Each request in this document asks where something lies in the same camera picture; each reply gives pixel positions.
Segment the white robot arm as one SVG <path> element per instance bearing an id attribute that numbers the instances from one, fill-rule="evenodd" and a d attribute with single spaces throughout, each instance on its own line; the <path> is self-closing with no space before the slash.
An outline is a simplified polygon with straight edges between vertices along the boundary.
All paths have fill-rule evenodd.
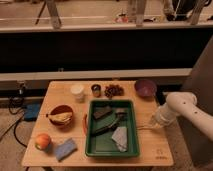
<path id="1" fill-rule="evenodd" d="M 166 102 L 157 108 L 149 124 L 167 126 L 179 115 L 188 119 L 213 141 L 213 116 L 197 107 L 197 97 L 191 92 L 169 93 Z"/>

